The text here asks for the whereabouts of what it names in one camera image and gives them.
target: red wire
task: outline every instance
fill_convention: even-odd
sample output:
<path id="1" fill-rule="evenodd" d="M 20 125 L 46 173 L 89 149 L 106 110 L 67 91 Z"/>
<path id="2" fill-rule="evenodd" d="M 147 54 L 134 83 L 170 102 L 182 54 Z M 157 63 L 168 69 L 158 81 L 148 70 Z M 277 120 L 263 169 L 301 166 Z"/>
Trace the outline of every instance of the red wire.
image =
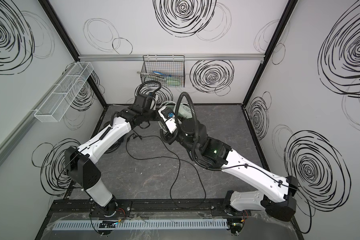
<path id="1" fill-rule="evenodd" d="M 119 208 L 119 209 L 116 209 L 116 211 L 122 212 L 124 214 L 124 220 L 125 220 L 125 211 L 124 211 L 124 209 Z"/>
<path id="2" fill-rule="evenodd" d="M 245 213 L 247 214 L 247 218 L 248 218 L 248 213 L 247 213 L 247 211 L 244 209 L 244 211 L 245 211 Z M 244 212 L 243 212 L 243 216 L 244 216 Z M 245 220 L 244 220 L 245 221 Z"/>

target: blue object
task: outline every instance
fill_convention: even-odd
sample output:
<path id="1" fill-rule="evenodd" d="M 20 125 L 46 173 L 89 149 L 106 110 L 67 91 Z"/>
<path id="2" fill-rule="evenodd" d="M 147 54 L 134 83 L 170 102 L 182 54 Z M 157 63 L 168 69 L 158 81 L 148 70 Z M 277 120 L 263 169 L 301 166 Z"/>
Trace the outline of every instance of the blue object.
<path id="1" fill-rule="evenodd" d="M 165 74 L 162 74 L 162 73 L 159 73 L 159 72 L 156 72 L 156 71 L 153 71 L 154 74 L 156 75 L 162 75 L 162 76 L 168 76 L 168 77 L 172 77 L 171 75 L 165 75 Z"/>

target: black wire basket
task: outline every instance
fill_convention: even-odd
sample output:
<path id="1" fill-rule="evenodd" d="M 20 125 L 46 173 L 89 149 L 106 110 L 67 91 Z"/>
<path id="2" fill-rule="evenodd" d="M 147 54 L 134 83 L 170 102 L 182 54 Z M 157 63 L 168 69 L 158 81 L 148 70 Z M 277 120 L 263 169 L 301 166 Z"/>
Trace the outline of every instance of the black wire basket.
<path id="1" fill-rule="evenodd" d="M 141 83 L 156 80 L 165 87 L 184 88 L 185 70 L 183 55 L 144 55 L 140 74 Z"/>

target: white wire basket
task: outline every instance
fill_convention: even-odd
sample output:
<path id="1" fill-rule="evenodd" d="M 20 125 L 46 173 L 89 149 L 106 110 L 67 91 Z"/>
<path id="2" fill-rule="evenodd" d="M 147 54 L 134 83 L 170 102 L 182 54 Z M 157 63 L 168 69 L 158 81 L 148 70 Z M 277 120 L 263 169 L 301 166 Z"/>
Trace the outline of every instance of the white wire basket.
<path id="1" fill-rule="evenodd" d="M 34 114 L 40 122 L 59 122 L 93 71 L 90 62 L 77 62 Z"/>

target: black joint housing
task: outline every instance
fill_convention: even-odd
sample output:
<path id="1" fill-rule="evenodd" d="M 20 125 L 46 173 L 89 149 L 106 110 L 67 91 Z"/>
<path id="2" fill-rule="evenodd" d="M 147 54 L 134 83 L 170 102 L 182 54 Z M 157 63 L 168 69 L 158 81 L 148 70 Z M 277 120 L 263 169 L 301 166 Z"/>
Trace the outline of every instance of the black joint housing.
<path id="1" fill-rule="evenodd" d="M 230 216 L 234 216 L 235 213 L 237 212 L 237 210 L 231 206 L 231 196 L 233 192 L 234 192 L 233 190 L 227 191 L 223 201 L 223 209 Z"/>
<path id="2" fill-rule="evenodd" d="M 77 182 L 83 189 L 93 187 L 101 177 L 100 170 L 85 155 L 74 147 L 64 152 L 67 175 Z"/>
<path id="3" fill-rule="evenodd" d="M 289 184 L 288 193 L 291 193 L 291 196 L 293 197 L 299 187 L 299 180 L 294 176 L 288 176 L 286 179 Z"/>
<path id="4" fill-rule="evenodd" d="M 283 202 L 273 202 L 266 196 L 260 201 L 260 204 L 265 207 L 265 212 L 278 220 L 289 222 L 296 213 L 296 199 L 289 195 L 284 195 Z"/>
<path id="5" fill-rule="evenodd" d="M 151 108 L 153 100 L 152 96 L 140 93 L 135 97 L 132 109 L 137 113 L 144 113 Z"/>
<path id="6" fill-rule="evenodd" d="M 114 195 L 112 195 L 112 199 L 104 207 L 102 207 L 100 205 L 97 205 L 97 206 L 100 209 L 100 212 L 102 214 L 104 214 L 105 216 L 113 215 L 115 213 L 116 209 L 118 208 L 117 207 L 118 204 L 116 203 L 116 198 Z"/>

